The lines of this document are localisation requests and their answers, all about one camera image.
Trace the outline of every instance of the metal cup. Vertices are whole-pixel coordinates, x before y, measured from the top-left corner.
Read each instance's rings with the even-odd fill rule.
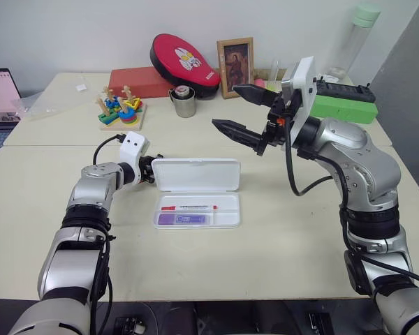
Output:
[[[191,87],[180,85],[170,89],[169,97],[179,117],[192,117],[196,113],[196,92]]]

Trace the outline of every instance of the white table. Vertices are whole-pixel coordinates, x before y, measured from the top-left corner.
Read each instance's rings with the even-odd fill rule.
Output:
[[[62,94],[67,88],[73,93],[74,85],[81,77],[85,78],[89,90],[98,93],[108,84],[108,74],[58,74],[43,93],[47,101],[68,98]],[[218,93],[212,100],[198,100],[196,115],[189,119],[179,119],[169,98],[143,99],[147,113],[140,134],[147,136],[152,143],[171,146],[184,145],[186,142],[211,142],[215,147],[235,145],[222,136],[212,125],[212,119],[231,119],[262,133],[267,121],[269,108],[248,103],[241,98],[224,100]],[[98,120],[100,109],[91,99],[76,108],[69,109],[53,117],[38,120],[23,119],[5,141],[5,145],[93,145],[120,131],[102,131]],[[375,145],[391,145],[390,138],[377,120],[362,125],[369,132]],[[119,145],[117,141],[109,145]]]
[[[68,76],[58,75],[47,94]],[[101,87],[106,78],[90,75],[87,81]],[[119,191],[110,213],[111,233],[118,237],[110,260],[116,301],[357,297],[344,266],[334,184],[325,182],[297,198],[281,150],[269,147],[259,157],[210,122],[233,119],[261,131],[266,107],[215,98],[199,101],[194,117],[180,119],[167,98],[146,101],[141,133],[152,143],[148,154],[239,159],[241,224],[228,230],[157,230],[155,186]],[[71,189],[96,145],[112,135],[99,130],[97,114],[97,106],[85,103],[47,119],[24,120],[0,150],[0,298],[37,299],[38,272]],[[76,122],[67,127],[72,116]],[[379,124],[367,129],[401,166],[401,223],[419,273],[419,188]],[[98,161],[117,160],[118,145],[104,147]],[[294,165],[300,188],[326,174],[311,161],[295,157]]]

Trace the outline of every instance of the clear bottle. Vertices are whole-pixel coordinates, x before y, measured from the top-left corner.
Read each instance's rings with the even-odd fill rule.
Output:
[[[328,75],[339,79],[346,76],[379,15],[380,9],[373,4],[361,3],[356,7],[349,34],[329,68]]]

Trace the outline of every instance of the plastic box lid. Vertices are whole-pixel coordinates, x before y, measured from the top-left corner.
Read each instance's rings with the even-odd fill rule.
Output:
[[[161,191],[234,191],[239,188],[240,162],[234,158],[157,158],[152,161]]]

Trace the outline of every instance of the wooden picture frame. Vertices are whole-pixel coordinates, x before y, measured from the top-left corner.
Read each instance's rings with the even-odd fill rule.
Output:
[[[253,38],[218,40],[217,54],[223,98],[239,96],[233,91],[235,84],[253,84]]]

